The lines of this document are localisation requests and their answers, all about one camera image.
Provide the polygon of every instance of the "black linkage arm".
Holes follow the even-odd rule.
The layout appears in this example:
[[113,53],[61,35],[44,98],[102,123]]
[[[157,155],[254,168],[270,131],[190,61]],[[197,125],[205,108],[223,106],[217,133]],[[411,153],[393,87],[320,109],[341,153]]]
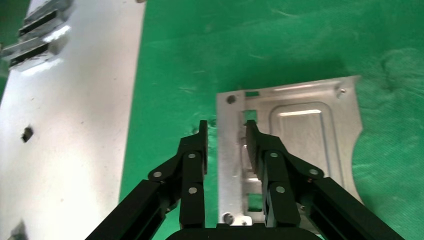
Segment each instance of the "black linkage arm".
[[208,124],[181,138],[178,151],[148,174],[86,240],[149,240],[181,199],[180,225],[205,226],[203,178],[208,165]]
[[290,154],[278,137],[261,133],[253,120],[246,123],[246,142],[262,181],[267,227],[298,226],[297,202],[326,240],[403,240],[321,169]]
[[208,126],[181,139],[174,157],[156,167],[87,237],[87,240],[150,240],[166,213],[181,200],[181,230],[167,240],[319,240],[299,228],[296,203],[326,240],[403,240],[318,167],[291,155],[281,140],[246,123],[252,168],[262,181],[265,224],[205,228],[204,175]]

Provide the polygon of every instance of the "metal sheet part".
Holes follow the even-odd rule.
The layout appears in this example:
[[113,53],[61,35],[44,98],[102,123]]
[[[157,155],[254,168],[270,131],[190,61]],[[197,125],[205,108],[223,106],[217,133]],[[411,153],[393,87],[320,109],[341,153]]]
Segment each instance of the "metal sheet part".
[[[32,0],[29,11],[43,2]],[[12,70],[7,81],[0,240],[23,226],[30,240],[85,239],[118,204],[145,4],[73,6],[55,59]]]
[[[261,194],[245,148],[244,123],[255,119],[262,133],[279,136],[287,150],[321,168],[360,200],[352,176],[352,154],[362,131],[355,93],[357,76],[239,90],[217,95],[218,194],[220,223],[263,222],[249,211],[249,194]],[[313,230],[302,215],[300,226]]]

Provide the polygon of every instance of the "screw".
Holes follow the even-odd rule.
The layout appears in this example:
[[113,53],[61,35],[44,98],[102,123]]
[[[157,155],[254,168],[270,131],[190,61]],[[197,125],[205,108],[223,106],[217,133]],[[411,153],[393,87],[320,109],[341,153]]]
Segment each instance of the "screw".
[[234,223],[234,216],[231,213],[225,213],[224,216],[222,216],[222,221],[228,225],[231,225]]
[[190,187],[190,188],[188,189],[188,192],[189,192],[190,194],[195,194],[195,193],[197,193],[197,192],[198,192],[198,189],[197,189],[197,188],[195,188],[195,187]]
[[284,187],[282,187],[282,186],[278,186],[278,187],[276,187],[275,188],[275,190],[278,192],[278,193],[280,193],[280,194],[282,194],[282,193],[284,193],[286,190],[284,189]]
[[155,178],[159,178],[160,176],[162,176],[162,172],[160,171],[156,171],[155,173],[153,173],[153,177]]
[[310,172],[310,174],[318,175],[318,171],[315,170],[315,169],[311,169],[311,170],[309,170],[309,172]]

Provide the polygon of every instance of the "aluminum plate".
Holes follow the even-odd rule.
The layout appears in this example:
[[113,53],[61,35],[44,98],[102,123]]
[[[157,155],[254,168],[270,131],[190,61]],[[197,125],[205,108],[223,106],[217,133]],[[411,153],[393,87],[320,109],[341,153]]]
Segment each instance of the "aluminum plate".
[[[217,95],[219,219],[232,225],[264,221],[249,211],[249,194],[261,194],[245,148],[244,123],[255,119],[262,133],[279,136],[287,150],[321,168],[356,199],[352,154],[362,131],[355,93],[358,76],[238,90]],[[313,227],[302,215],[300,226]]]

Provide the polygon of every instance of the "green surface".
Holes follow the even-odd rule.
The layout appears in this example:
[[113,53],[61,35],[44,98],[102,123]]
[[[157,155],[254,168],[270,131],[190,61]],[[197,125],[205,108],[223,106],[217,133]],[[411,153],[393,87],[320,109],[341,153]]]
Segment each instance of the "green surface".
[[[30,0],[0,0],[0,44],[8,46],[18,41],[18,29],[27,14]],[[9,64],[0,60],[0,101],[8,80]]]
[[[149,0],[121,199],[208,120],[206,226],[217,222],[216,94],[362,75],[353,173],[365,205],[424,236],[424,2]],[[179,229],[178,210],[155,239]]]

